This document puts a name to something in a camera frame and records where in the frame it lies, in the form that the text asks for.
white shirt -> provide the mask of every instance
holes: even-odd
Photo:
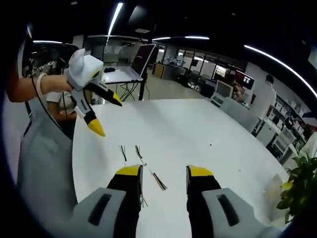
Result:
[[[263,119],[267,114],[269,107],[274,106],[276,101],[276,92],[274,91],[272,84],[266,82],[261,87],[258,87],[254,92],[256,98],[253,104],[250,105],[250,113],[255,115],[259,119]]]
[[[67,91],[64,92],[65,107],[66,107],[67,114],[70,114],[74,111],[74,104],[71,101],[70,96],[71,94],[69,92]],[[62,93],[56,93],[56,92],[48,93],[46,97],[46,101],[58,103],[60,108],[60,113],[65,114],[65,110],[64,110],[65,107],[64,107]]]
[[[306,145],[300,151],[301,156],[306,156],[306,153],[311,158],[317,157],[317,131],[310,136]]]

window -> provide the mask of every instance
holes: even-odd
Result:
[[[191,68],[190,70],[195,73],[198,74],[200,73],[202,66],[204,63],[206,63],[206,61],[204,61],[205,58],[205,54],[204,53],[199,53],[199,52],[195,52],[192,64],[191,64]]]
[[[228,73],[229,71],[230,71],[229,69],[222,67],[220,65],[217,65],[213,78],[216,80],[225,78],[226,73]]]
[[[186,51],[184,53],[184,64],[183,67],[184,68],[190,68],[191,64],[192,64],[192,59],[194,57],[194,52],[193,51]]]
[[[185,54],[185,50],[178,50],[176,58],[178,60],[183,60],[184,59],[184,54]]]
[[[211,79],[216,64],[214,63],[214,56],[206,55],[200,75],[206,79]]]
[[[165,49],[166,49],[166,46],[158,46],[158,56],[157,56],[157,59],[156,59],[156,63],[157,62],[163,63]]]

glass wall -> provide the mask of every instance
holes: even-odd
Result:
[[[194,58],[194,52],[193,51],[185,51],[184,59],[183,59],[185,62],[183,64],[183,67],[184,68],[190,68],[193,58]]]
[[[193,61],[192,61],[192,65],[190,70],[194,73],[199,75],[200,71],[202,69],[203,64],[206,63],[206,61],[204,60],[205,58],[205,54],[204,53],[199,53],[199,52],[195,52]]]
[[[212,79],[212,75],[216,67],[215,60],[216,59],[214,56],[206,55],[202,70],[200,72],[202,77],[206,79]]]
[[[176,58],[178,60],[183,60],[184,59],[184,54],[185,54],[185,50],[179,49]]]
[[[156,63],[163,63],[164,55],[165,55],[166,46],[158,46],[158,56],[156,59]]]

computer monitor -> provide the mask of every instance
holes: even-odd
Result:
[[[217,94],[226,98],[226,97],[231,97],[232,91],[233,91],[233,87],[219,80],[217,81],[217,88],[216,88]]]
[[[131,68],[140,76],[142,76],[154,48],[155,44],[141,45],[135,55]]]

gray floor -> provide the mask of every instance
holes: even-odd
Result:
[[[112,91],[116,91],[116,84],[108,85],[109,89]],[[186,98],[204,98],[197,91],[191,88],[185,88],[179,83],[170,80],[160,79],[152,75],[152,73],[148,72],[148,80],[147,87],[150,92],[150,95],[145,88],[143,99],[186,99]],[[138,100],[140,91],[140,84],[137,85],[132,95],[135,100]],[[119,97],[125,92],[124,89],[120,87],[120,84],[117,86],[117,94]],[[126,100],[126,102],[133,101],[133,98],[130,96]]]

